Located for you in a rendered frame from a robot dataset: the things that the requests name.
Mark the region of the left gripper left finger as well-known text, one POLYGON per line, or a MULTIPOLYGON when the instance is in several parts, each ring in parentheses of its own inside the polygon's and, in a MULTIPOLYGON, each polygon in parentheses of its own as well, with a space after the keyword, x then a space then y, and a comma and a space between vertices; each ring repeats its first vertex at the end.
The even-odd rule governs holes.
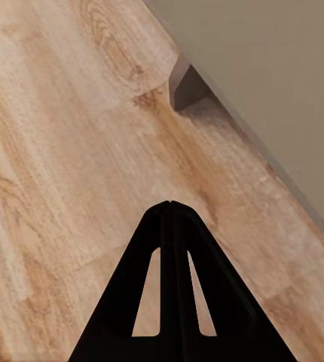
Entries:
POLYGON ((68 362, 182 362, 170 201, 147 209, 68 362), (160 247, 160 333, 132 336, 160 247))

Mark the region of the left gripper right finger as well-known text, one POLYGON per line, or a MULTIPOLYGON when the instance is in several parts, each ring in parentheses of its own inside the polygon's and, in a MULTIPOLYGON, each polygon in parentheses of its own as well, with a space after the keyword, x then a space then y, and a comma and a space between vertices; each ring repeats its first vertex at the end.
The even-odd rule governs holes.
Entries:
POLYGON ((200 215, 170 211, 182 362, 297 362, 200 215), (200 332, 188 251, 217 336, 200 332))

